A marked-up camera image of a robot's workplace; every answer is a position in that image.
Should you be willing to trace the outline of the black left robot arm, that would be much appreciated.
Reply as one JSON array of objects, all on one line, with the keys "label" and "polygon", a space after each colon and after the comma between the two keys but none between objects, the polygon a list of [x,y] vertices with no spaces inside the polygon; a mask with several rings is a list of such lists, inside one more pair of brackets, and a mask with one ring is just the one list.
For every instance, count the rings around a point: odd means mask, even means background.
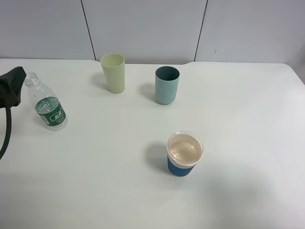
[{"label": "black left robot arm", "polygon": [[13,107],[21,103],[21,89],[26,73],[21,66],[0,76],[0,107]]}]

